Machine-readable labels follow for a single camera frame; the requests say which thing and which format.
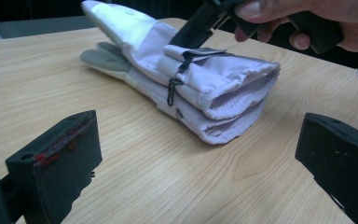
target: wooden table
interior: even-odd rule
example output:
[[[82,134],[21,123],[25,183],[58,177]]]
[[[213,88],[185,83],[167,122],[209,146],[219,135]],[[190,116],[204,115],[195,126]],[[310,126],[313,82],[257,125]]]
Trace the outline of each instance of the wooden table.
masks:
[[[351,223],[295,150],[306,112],[358,129],[355,70],[215,33],[205,46],[279,62],[282,71],[255,125],[210,146],[79,60],[101,41],[109,40],[96,28],[0,40],[0,177],[5,159],[39,134],[95,109],[103,162],[65,223]]]

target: fabric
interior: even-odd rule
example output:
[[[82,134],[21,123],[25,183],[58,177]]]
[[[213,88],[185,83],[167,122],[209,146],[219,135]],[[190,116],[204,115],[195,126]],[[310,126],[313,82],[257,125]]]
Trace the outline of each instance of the fabric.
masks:
[[[82,8],[115,45],[99,43],[81,59],[124,80],[207,143],[225,144],[252,126],[279,75],[278,63],[169,45],[174,28],[131,8],[95,1]]]
[[[157,83],[169,85],[177,71],[171,69],[167,73],[161,65],[171,62],[177,67],[183,62],[181,53],[188,50],[167,46],[177,33],[174,28],[119,5],[84,1],[82,8],[121,48],[133,66]],[[267,96],[280,70],[278,63],[239,56],[211,57],[200,60],[200,63],[193,63],[185,74],[178,76],[184,85],[176,90],[211,119],[235,118],[249,105],[258,103]],[[249,94],[257,96],[250,99],[247,98]]]
[[[84,51],[80,58],[91,67],[128,83],[150,98],[159,110],[178,119],[206,143],[225,144],[231,141],[252,126],[262,112],[264,101],[250,106],[236,118],[210,119],[180,95],[175,97],[174,105],[169,106],[166,102],[168,87],[151,80],[137,68],[129,66],[128,62],[122,61],[123,57],[117,49],[118,47],[108,43],[98,43],[97,49]]]

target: white fabric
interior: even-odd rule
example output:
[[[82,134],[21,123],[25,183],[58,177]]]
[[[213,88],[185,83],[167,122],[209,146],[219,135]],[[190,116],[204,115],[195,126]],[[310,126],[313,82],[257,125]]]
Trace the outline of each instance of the white fabric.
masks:
[[[161,85],[172,77],[184,81],[177,92],[211,119],[238,117],[268,95],[279,75],[278,63],[238,56],[207,57],[178,74],[183,58],[175,54],[188,49],[167,46],[177,33],[170,25],[123,6],[84,1],[82,7],[133,66]]]
[[[209,119],[188,101],[177,95],[173,106],[167,105],[168,88],[158,84],[142,74],[135,67],[127,67],[122,60],[117,47],[107,43],[99,43],[97,49],[86,50],[80,55],[83,62],[95,69],[127,82],[134,89],[150,98],[157,108],[168,114],[195,133],[200,139],[209,144],[225,144],[245,132],[257,120],[264,101],[249,106],[241,115],[232,119]]]

